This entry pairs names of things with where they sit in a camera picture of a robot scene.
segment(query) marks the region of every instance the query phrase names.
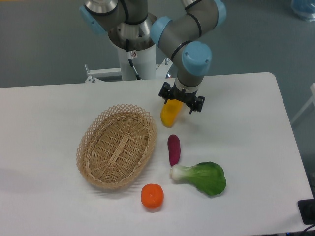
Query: black cable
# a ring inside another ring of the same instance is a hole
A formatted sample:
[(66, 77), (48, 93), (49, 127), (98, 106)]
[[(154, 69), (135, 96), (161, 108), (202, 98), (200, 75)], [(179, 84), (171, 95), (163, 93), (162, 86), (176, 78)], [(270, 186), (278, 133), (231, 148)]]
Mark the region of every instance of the black cable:
[(308, 226), (305, 230), (303, 230), (301, 233), (300, 233), (300, 236), (304, 236), (304, 234), (306, 233), (307, 230), (309, 230), (310, 228), (313, 228), (315, 227), (315, 224), (311, 225), (311, 226)]
[[(127, 53), (130, 52), (130, 49), (129, 49), (129, 40), (128, 40), (128, 39), (126, 39), (126, 52), (127, 52)], [(134, 65), (133, 65), (132, 59), (128, 59), (128, 62), (129, 62), (129, 65), (132, 67), (132, 69), (133, 69), (133, 71), (134, 71), (134, 74), (135, 74), (137, 80), (141, 80), (140, 75), (138, 74), (136, 68), (135, 68)]]

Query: bok choy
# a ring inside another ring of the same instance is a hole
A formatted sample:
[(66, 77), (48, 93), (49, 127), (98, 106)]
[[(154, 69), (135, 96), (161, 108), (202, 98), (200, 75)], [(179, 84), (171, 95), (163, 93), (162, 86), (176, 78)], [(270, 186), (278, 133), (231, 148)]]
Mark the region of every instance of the bok choy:
[(226, 179), (221, 166), (213, 162), (202, 162), (195, 166), (186, 167), (174, 165), (170, 171), (173, 180), (186, 180), (209, 196), (223, 192)]

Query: yellow pepper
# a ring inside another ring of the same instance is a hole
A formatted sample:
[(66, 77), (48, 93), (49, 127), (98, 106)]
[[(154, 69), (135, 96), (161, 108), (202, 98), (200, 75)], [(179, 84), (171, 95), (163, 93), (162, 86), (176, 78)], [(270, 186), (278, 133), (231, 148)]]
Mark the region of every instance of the yellow pepper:
[(167, 103), (164, 104), (161, 111), (161, 121), (163, 125), (171, 128), (182, 107), (183, 103), (181, 101), (178, 101), (176, 99), (168, 100)]

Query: woven basket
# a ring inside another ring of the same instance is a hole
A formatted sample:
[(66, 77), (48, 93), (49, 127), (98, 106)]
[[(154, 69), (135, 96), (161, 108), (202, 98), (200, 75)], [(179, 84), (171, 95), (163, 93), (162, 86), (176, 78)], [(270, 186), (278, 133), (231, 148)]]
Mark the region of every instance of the woven basket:
[(153, 117), (141, 107), (117, 105), (102, 112), (83, 136), (77, 166), (101, 188), (131, 183), (151, 157), (157, 139)]

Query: toy fruit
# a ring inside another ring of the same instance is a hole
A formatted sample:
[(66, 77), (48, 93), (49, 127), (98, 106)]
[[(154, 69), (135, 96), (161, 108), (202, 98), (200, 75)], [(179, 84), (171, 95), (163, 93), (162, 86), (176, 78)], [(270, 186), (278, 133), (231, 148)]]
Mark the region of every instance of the toy fruit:
[(181, 101), (176, 99), (168, 100), (167, 103), (164, 104), (161, 111), (161, 121), (163, 125), (167, 128), (171, 128), (182, 107), (183, 103)]
[(161, 186), (149, 183), (142, 188), (141, 202), (148, 209), (155, 209), (162, 205), (164, 192)]

